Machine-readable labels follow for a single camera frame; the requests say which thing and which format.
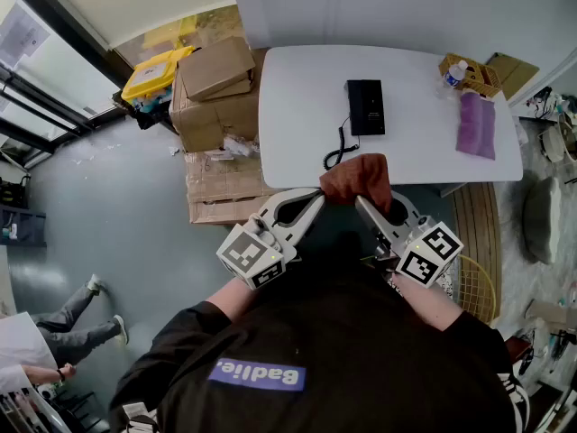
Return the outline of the grey cushion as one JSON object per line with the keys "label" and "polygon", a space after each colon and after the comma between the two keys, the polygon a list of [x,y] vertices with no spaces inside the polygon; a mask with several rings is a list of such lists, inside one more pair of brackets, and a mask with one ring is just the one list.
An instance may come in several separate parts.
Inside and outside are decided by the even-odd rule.
{"label": "grey cushion", "polygon": [[523,207],[522,224],[527,250],[541,263],[555,262],[561,234],[559,180],[549,177],[529,190]]}

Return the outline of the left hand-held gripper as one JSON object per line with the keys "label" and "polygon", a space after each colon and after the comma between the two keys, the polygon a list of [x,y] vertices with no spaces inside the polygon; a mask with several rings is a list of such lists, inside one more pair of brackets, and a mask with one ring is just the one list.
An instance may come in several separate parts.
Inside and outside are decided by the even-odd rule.
{"label": "left hand-held gripper", "polygon": [[235,225],[216,255],[223,266],[257,290],[300,261],[295,244],[305,236],[325,205],[317,188],[274,194],[243,225]]}

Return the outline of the purple cloth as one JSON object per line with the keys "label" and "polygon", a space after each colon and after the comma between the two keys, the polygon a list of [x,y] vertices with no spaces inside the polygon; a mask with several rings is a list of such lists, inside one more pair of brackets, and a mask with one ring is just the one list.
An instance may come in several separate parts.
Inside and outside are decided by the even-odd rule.
{"label": "purple cloth", "polygon": [[456,150],[494,161],[494,102],[473,90],[466,90],[461,94],[460,117]]}

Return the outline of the taped cardboard box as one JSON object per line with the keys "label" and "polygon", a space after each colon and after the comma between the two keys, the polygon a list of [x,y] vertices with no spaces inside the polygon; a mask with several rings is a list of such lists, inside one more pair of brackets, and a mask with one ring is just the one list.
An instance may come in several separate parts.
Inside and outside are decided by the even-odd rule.
{"label": "taped cardboard box", "polygon": [[186,153],[185,163],[189,203],[235,201],[278,192],[266,184],[260,158],[214,161],[206,153],[196,152]]}

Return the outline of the yellow lidded bin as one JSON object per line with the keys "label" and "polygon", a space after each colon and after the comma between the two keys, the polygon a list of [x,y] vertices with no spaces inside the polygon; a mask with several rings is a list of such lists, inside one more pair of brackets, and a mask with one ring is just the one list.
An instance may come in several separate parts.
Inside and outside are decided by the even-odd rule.
{"label": "yellow lidded bin", "polygon": [[130,102],[138,98],[150,98],[172,85],[180,60],[189,56],[193,46],[165,51],[138,64],[124,86],[121,98]]}

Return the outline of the person's black sweatshirt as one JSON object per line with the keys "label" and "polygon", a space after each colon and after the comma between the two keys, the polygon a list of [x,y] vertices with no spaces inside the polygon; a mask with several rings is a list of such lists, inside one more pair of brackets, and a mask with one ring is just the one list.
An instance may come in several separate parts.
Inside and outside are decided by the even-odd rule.
{"label": "person's black sweatshirt", "polygon": [[159,433],[525,433],[500,332],[464,310],[429,326],[359,254],[344,235],[234,322],[206,300],[182,309],[120,379],[112,432],[142,403]]}

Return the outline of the dark shelf unit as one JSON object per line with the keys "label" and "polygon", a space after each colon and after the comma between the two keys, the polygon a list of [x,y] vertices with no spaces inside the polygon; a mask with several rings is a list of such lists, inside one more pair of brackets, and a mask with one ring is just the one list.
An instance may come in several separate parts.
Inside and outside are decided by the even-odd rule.
{"label": "dark shelf unit", "polygon": [[46,214],[0,205],[0,245],[45,247]]}

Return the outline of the large cardboard box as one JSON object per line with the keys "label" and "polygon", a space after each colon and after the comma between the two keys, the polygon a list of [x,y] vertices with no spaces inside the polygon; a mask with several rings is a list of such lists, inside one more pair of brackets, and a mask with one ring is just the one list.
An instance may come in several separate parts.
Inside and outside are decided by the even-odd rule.
{"label": "large cardboard box", "polygon": [[171,122],[187,152],[205,152],[224,146],[235,135],[251,141],[258,134],[259,89],[266,48],[252,51],[255,60],[252,90],[241,95],[195,102],[188,98],[177,74],[169,107]]}

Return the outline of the black desk phone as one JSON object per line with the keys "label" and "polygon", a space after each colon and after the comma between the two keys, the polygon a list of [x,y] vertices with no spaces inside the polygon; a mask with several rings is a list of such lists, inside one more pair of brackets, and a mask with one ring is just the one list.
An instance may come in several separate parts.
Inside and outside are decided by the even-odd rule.
{"label": "black desk phone", "polygon": [[345,89],[353,136],[384,135],[385,117],[381,82],[377,79],[349,79]]}

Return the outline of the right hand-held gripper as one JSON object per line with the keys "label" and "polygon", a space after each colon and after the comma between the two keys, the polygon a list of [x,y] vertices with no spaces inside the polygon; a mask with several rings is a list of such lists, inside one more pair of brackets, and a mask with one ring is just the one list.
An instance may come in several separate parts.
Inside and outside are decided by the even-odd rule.
{"label": "right hand-held gripper", "polygon": [[431,287],[461,253],[463,243],[444,222],[422,216],[404,195],[391,194],[388,220],[367,198],[357,196],[354,202],[379,245],[389,249],[389,256],[374,265],[380,272],[395,272]]}

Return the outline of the flat cardboard box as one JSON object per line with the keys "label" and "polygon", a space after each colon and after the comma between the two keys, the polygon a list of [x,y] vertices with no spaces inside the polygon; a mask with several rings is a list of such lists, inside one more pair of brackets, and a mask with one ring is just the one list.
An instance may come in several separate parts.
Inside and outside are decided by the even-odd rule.
{"label": "flat cardboard box", "polygon": [[197,225],[235,225],[244,223],[256,213],[270,196],[221,200],[215,202],[194,202],[188,206],[189,221]]}

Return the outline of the brown cloth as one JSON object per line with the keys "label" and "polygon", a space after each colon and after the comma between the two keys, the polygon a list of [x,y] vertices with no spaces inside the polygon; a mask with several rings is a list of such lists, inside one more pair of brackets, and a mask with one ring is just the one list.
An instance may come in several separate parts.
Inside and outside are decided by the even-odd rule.
{"label": "brown cloth", "polygon": [[357,196],[362,196],[382,215],[390,211],[393,196],[384,154],[365,153],[341,162],[322,175],[319,182],[334,203],[353,204]]}

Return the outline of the clear plastic water bottle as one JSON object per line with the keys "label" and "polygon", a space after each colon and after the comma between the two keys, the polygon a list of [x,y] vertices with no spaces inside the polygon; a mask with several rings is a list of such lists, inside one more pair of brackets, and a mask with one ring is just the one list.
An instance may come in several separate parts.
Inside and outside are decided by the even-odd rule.
{"label": "clear plastic water bottle", "polygon": [[466,77],[468,67],[468,62],[465,60],[452,64],[437,81],[436,96],[440,99],[453,99],[456,95],[456,88]]}

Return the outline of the flat cardboard sheet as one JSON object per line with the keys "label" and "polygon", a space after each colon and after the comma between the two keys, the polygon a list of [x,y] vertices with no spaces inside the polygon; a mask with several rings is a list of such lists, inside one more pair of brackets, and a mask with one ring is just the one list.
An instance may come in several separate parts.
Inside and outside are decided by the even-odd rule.
{"label": "flat cardboard sheet", "polygon": [[539,71],[533,64],[495,52],[487,62],[499,77],[501,90],[507,100],[510,100]]}

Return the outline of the small cardboard box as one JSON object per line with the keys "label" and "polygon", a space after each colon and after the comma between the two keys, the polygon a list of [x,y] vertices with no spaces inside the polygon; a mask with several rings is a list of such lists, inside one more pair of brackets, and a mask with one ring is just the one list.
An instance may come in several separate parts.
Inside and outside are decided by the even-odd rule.
{"label": "small cardboard box", "polygon": [[245,40],[228,37],[180,60],[178,73],[187,98],[206,101],[250,92],[255,68]]}

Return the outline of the paper notice on window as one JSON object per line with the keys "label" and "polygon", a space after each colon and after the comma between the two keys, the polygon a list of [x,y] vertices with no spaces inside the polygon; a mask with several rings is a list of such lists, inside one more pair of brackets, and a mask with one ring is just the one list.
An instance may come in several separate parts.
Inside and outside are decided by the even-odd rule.
{"label": "paper notice on window", "polygon": [[31,57],[50,33],[15,3],[0,23],[0,62],[13,69],[23,56]]}

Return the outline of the white crumpled plastic packaging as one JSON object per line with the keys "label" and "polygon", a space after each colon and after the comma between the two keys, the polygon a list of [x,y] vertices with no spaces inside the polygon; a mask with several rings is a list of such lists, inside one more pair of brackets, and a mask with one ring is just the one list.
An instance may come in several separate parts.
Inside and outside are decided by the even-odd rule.
{"label": "white crumpled plastic packaging", "polygon": [[256,140],[228,134],[224,137],[224,149],[234,156],[252,158],[260,153],[260,144]]}

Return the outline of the person's right forearm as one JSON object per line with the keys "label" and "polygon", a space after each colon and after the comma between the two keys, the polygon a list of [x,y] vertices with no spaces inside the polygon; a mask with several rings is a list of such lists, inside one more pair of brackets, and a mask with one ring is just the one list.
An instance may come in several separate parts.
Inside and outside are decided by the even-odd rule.
{"label": "person's right forearm", "polygon": [[440,331],[445,331],[463,313],[437,283],[425,288],[397,273],[392,274],[392,282],[420,318]]}

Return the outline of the yellow woven basket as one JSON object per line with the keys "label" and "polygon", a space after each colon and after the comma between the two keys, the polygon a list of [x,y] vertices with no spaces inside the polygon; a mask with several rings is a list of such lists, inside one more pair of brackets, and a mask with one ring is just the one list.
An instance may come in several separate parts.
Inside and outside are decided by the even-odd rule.
{"label": "yellow woven basket", "polygon": [[493,98],[500,92],[501,84],[499,77],[492,67],[454,53],[447,53],[445,55],[439,64],[439,72],[444,75],[453,64],[457,64],[461,60],[464,60],[468,64],[468,67],[464,79],[455,87],[456,90],[468,88],[482,96],[490,98]]}

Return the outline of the person's left forearm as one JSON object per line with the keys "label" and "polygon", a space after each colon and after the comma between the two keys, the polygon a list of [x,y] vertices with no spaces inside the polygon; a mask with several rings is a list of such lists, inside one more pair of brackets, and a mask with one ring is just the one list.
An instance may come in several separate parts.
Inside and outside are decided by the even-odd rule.
{"label": "person's left forearm", "polygon": [[244,280],[234,277],[206,301],[234,322],[249,309],[257,296],[257,290],[252,290]]}

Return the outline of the wooden slatted bench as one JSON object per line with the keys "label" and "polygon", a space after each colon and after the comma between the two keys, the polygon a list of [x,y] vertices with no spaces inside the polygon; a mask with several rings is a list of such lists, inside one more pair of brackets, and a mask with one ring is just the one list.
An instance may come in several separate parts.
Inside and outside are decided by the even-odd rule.
{"label": "wooden slatted bench", "polygon": [[494,186],[490,182],[468,183],[452,194],[452,200],[456,234],[463,242],[461,254],[476,261],[494,286],[497,301],[494,321],[500,314],[502,279],[499,212]]}

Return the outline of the white round appliance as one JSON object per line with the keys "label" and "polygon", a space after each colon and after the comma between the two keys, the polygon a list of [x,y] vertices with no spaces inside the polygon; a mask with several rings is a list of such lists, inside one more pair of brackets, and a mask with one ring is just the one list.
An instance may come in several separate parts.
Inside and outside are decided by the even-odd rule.
{"label": "white round appliance", "polygon": [[551,163],[562,162],[565,158],[569,163],[577,163],[577,126],[551,126],[542,132],[539,138],[542,154]]}

